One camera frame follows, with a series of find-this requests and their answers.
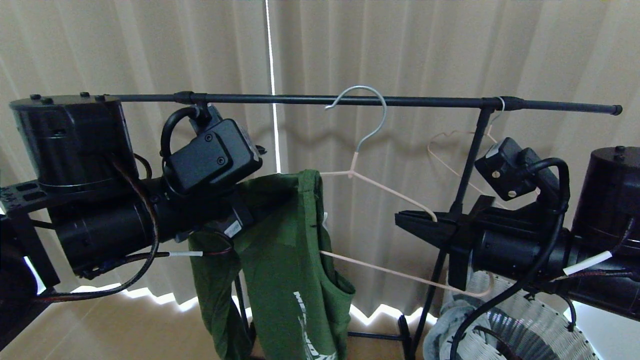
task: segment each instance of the green shirt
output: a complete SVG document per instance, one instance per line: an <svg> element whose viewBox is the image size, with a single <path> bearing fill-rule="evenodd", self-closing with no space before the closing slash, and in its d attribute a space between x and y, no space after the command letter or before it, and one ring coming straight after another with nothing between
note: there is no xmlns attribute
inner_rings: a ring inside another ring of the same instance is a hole
<svg viewBox="0 0 640 360"><path fill-rule="evenodd" d="M353 286L320 255L331 251L322 227L318 171L274 174L239 185L250 209L289 199L263 221L234 237L234 252L191 258L202 319L224 360L246 359L252 349L231 284L244 270L253 322L268 359L346 359ZM191 250L216 251L224 241L212 231L193 233Z"/></svg>

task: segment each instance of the wooden floor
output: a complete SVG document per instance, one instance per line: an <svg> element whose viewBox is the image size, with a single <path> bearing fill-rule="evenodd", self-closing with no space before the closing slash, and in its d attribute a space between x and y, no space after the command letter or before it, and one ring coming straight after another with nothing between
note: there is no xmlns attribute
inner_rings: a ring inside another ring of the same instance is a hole
<svg viewBox="0 0 640 360"><path fill-rule="evenodd" d="M353 320L351 330L395 334L396 319L382 314L368 327ZM259 344L254 354L261 355ZM349 338L349 359L402 358L398 341ZM182 311L174 302L156 304L147 296L131 299L116 294L49 306L0 352L0 359L215 360L218 356L197 304Z"/></svg>

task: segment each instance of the beige curtain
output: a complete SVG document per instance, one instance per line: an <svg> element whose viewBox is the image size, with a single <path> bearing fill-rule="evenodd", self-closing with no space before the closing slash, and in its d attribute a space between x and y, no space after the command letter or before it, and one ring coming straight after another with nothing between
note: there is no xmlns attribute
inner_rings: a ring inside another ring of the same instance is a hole
<svg viewBox="0 0 640 360"><path fill-rule="evenodd" d="M517 111L496 121L541 156L564 158L574 195L589 153L638 145L640 8L629 1L0 1L2 184L34 177L8 103L30 93L164 93L179 90L270 93L269 6L276 93L337 94L354 84L383 95L490 97L622 104L619 117ZM134 149L159 174L161 125L174 104L126 104ZM345 170L359 139L380 121L379 108L278 105L283 172ZM221 104L270 152L257 174L272 173L275 143L270 105ZM365 142L358 171L445 211L458 178L427 155L441 132L470 131L476 110L391 108L383 131ZM192 132L181 124L178 147ZM462 170L469 135L438 138L432 149ZM472 182L491 192L474 174ZM429 277L436 249L394 226L414 209L358 180L328 178L324 201L336 253ZM478 193L469 189L465 210ZM506 204L510 208L530 201ZM163 244L183 249L184 244ZM56 240L47 249L65 261ZM370 314L381 303L412 313L425 288L393 275L337 261L357 288L355 304ZM107 274L97 286L122 282L137 265ZM67 269L68 288L78 282ZM193 297L187 261L161 259L137 287Z"/></svg>
<svg viewBox="0 0 640 360"><path fill-rule="evenodd" d="M194 90L268 93L264 3L251 1L0 1L0 167L2 184L35 178L8 103L32 93L61 95L154 94ZM178 104L126 104L134 151L159 176L159 139ZM221 104L225 117L246 126L255 143L273 149L268 105ZM194 135L179 124L174 149ZM274 151L257 175L275 171ZM64 280L75 288L54 235L45 245ZM170 241L165 250L186 250ZM187 259L156 261L134 286L156 295L174 292L178 302L195 296ZM126 281L140 264L103 275L90 284Z"/></svg>
<svg viewBox="0 0 640 360"><path fill-rule="evenodd" d="M638 145L640 8L633 1L270 1L276 92L337 94L354 84L383 95L491 97L622 104L619 117L523 110L505 113L493 135L510 136L571 167L571 224L589 153ZM285 168L349 168L379 108L279 106ZM364 143L357 169L403 194L447 211L458 178L426 147L441 132L472 131L477 110L392 108ZM460 171L470 135L438 138L433 150ZM477 174L472 182L490 192ZM324 180L335 252L429 277L436 249L394 226L416 209L361 181ZM469 189L465 210L478 193ZM517 208L531 201L525 197ZM356 285L355 305L384 303L412 313L425 287L358 265L337 263Z"/></svg>

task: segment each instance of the black cylindrical motor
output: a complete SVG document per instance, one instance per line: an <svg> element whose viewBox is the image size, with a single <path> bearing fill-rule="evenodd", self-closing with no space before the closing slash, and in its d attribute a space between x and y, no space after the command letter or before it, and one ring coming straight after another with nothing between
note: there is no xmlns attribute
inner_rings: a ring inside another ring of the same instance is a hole
<svg viewBox="0 0 640 360"><path fill-rule="evenodd" d="M616 246L630 218L640 223L640 147L606 147L591 153L572 233L578 243L605 251ZM640 224L617 254L640 256Z"/></svg>
<svg viewBox="0 0 640 360"><path fill-rule="evenodd" d="M11 102L38 182L49 193L117 192L127 188L104 157L115 156L137 177L127 125L116 97L88 93Z"/></svg>

